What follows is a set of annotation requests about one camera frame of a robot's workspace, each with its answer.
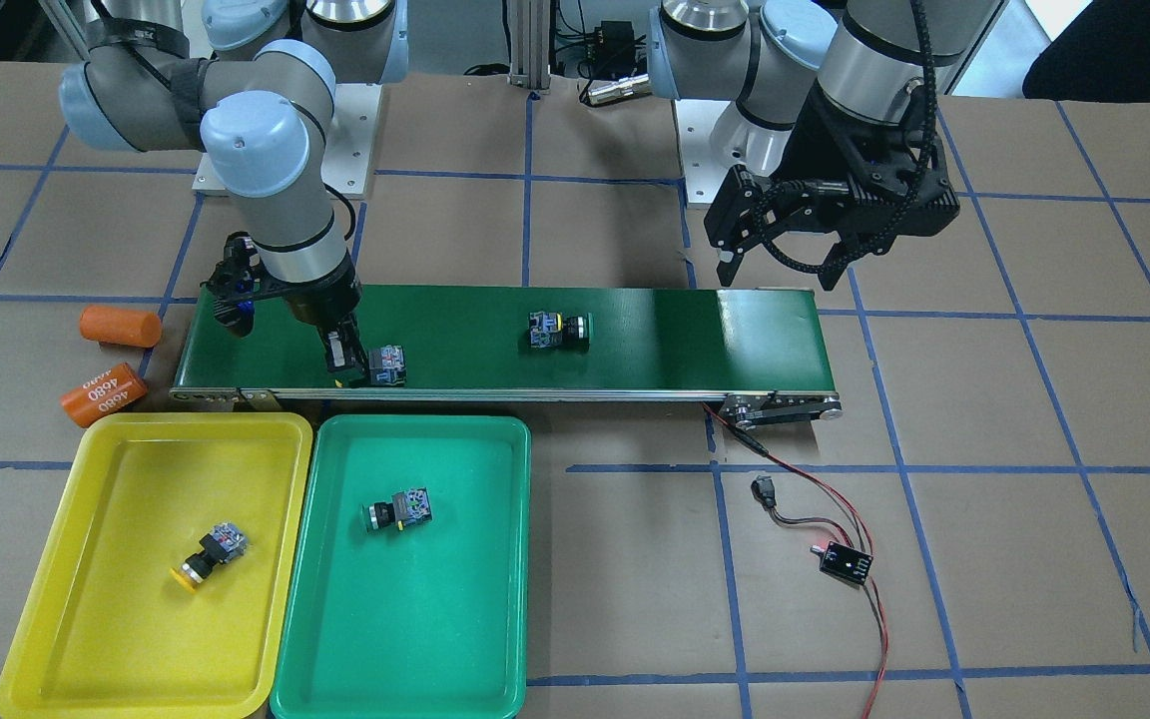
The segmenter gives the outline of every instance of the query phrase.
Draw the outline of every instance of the teal bin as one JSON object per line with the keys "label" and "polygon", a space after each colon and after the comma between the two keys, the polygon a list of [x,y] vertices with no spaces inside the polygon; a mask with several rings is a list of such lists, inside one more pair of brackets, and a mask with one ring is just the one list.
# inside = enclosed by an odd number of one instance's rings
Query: teal bin
{"label": "teal bin", "polygon": [[[434,518],[367,531],[428,488]],[[322,424],[270,706],[278,719],[506,719],[526,695],[530,433],[507,418]]]}

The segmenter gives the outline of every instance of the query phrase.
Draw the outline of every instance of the yellow tray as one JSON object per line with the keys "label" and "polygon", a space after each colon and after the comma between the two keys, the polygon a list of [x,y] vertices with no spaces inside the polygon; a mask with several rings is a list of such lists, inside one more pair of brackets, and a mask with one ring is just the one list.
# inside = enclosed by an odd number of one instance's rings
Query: yellow tray
{"label": "yellow tray", "polygon": [[[6,719],[233,718],[269,696],[314,431],[296,414],[116,414],[83,436],[0,679]],[[170,568],[251,541],[197,594]]]}

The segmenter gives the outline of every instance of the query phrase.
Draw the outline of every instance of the orange cylinder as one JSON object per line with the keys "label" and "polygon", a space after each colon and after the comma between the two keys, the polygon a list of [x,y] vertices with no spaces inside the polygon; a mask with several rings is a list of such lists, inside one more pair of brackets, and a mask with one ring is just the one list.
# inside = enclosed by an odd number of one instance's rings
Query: orange cylinder
{"label": "orange cylinder", "polygon": [[95,420],[117,413],[148,391],[132,366],[123,362],[67,391],[60,398],[60,406],[79,428],[90,428]]}
{"label": "orange cylinder", "polygon": [[87,305],[84,306],[83,314],[79,314],[78,332],[95,342],[150,347],[162,337],[162,320],[154,313],[143,313],[140,309]]}

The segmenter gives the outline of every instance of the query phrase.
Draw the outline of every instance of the green tray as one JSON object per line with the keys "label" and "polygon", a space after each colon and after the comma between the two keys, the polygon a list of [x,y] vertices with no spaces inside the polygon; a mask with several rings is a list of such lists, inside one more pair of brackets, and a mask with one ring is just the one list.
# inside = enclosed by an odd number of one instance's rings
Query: green tray
{"label": "green tray", "polygon": [[[174,397],[237,399],[720,400],[734,392],[836,397],[810,291],[367,285],[366,346],[400,344],[406,387],[342,389],[314,328],[261,301],[251,336],[230,336],[198,299]],[[534,311],[591,314],[592,342],[531,350]]]}
{"label": "green tray", "polygon": [[[428,488],[434,519],[366,531],[360,511]],[[530,433],[507,418],[339,415],[301,519],[278,719],[505,719],[526,691]]]}

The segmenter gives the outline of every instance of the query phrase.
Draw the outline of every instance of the plastic tray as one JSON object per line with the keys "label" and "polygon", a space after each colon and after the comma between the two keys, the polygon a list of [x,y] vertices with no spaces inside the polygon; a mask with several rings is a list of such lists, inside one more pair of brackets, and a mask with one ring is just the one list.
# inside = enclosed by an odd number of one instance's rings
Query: plastic tray
{"label": "plastic tray", "polygon": [[[87,430],[0,681],[29,719],[250,716],[269,696],[314,433],[293,414],[118,414]],[[251,541],[191,595],[169,574]]]}
{"label": "plastic tray", "polygon": [[[367,533],[360,511],[417,487],[430,522]],[[269,702],[278,719],[516,714],[529,502],[519,420],[323,423]]]}

